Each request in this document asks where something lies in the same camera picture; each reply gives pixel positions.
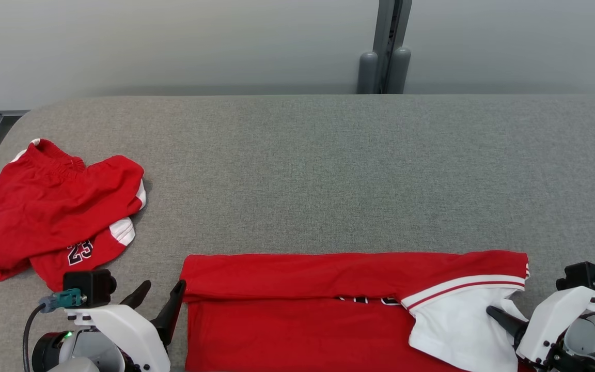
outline gray fabric table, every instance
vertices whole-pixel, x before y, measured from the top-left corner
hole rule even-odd
[[[156,314],[188,254],[529,254],[515,300],[529,316],[564,266],[595,262],[595,97],[530,95],[113,97],[33,110],[0,147],[0,171],[46,137],[88,164],[146,170],[137,237],[107,267],[120,300],[153,281]],[[21,370],[24,321],[44,283],[0,283],[0,370]],[[69,329],[59,311],[43,332]],[[183,311],[170,346],[186,355]]]

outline red stripe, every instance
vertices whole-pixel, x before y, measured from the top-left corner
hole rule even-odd
[[[446,292],[451,292],[452,290],[456,290],[456,289],[460,289],[460,288],[465,288],[465,287],[472,287],[473,285],[488,285],[488,284],[511,284],[511,285],[519,285],[520,287],[525,287],[524,284],[522,283],[517,283],[514,281],[479,281],[479,282],[475,282],[475,283],[467,283],[467,284],[461,284],[461,285],[457,285],[456,287],[451,287],[445,290],[442,290],[442,292],[437,292],[436,294],[432,294],[430,296],[428,296],[425,299],[421,299],[413,304],[411,304],[410,306],[407,307],[407,310],[410,310],[411,308],[417,306],[418,304],[421,304],[422,302],[426,302],[434,297],[440,296],[445,294]]]

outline white stripe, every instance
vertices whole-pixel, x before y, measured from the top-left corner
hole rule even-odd
[[[113,224],[109,225],[109,233],[116,239],[119,243],[122,243],[126,247],[128,244],[132,243],[132,240],[135,237],[134,226],[132,225],[132,220],[129,217],[125,217],[125,219],[120,219]]]
[[[423,301],[420,304],[411,307],[409,312],[411,315],[414,316],[415,312],[418,311],[419,309],[421,309],[423,306],[427,306],[428,304],[430,304],[434,301],[437,301],[439,299],[443,299],[444,297],[455,295],[456,293],[460,293],[460,292],[465,292],[466,290],[488,289],[488,288],[507,288],[507,289],[519,290],[521,292],[525,290],[525,287],[523,287],[522,285],[519,285],[519,284],[480,284],[480,285],[472,284],[467,287],[461,287],[459,289],[448,290],[447,292],[444,292],[443,294],[440,294],[439,296],[427,299],[426,301]]]
[[[444,292],[448,289],[458,287],[460,285],[473,285],[474,283],[483,283],[487,281],[509,281],[515,283],[515,285],[519,288],[522,288],[525,285],[525,278],[514,277],[512,275],[473,275],[470,277],[455,278],[455,280],[450,280],[444,283],[440,283],[438,285],[434,285],[433,287],[422,290],[421,292],[405,297],[401,300],[401,304],[405,308],[408,308],[415,302],[422,301],[423,299],[436,295],[440,292]],[[487,287],[513,288],[513,286],[510,284],[487,285]]]
[[[36,138],[36,139],[34,139],[33,141],[31,141],[30,143],[34,144],[34,146],[38,146],[38,144],[40,144],[40,138]],[[20,151],[20,152],[18,153],[18,155],[16,155],[16,156],[15,156],[15,158],[13,158],[13,160],[11,160],[10,162],[11,162],[11,163],[17,162],[17,161],[20,159],[20,157],[21,157],[22,155],[24,155],[24,153],[26,153],[26,149],[24,149],[24,150]]]
[[[146,206],[146,189],[144,189],[144,180],[139,181],[139,190],[137,190],[137,198],[142,201],[142,209]]]

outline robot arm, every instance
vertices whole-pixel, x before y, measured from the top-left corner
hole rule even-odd
[[[514,337],[520,360],[536,370],[595,372],[595,326],[583,315],[595,312],[595,265],[579,263],[566,273],[557,281],[560,290],[536,307],[529,322],[493,306],[487,313]]]
[[[108,304],[116,288],[108,270],[66,273],[64,290],[78,289],[84,299],[79,306],[65,309],[78,328],[43,336],[34,348],[34,371],[168,372],[166,348],[178,320],[185,281],[174,286],[154,320],[134,310],[150,287],[151,282],[144,281],[120,304]]]

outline basketball jersey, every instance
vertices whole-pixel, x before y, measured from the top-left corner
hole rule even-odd
[[[526,254],[189,256],[186,370],[515,372]]]

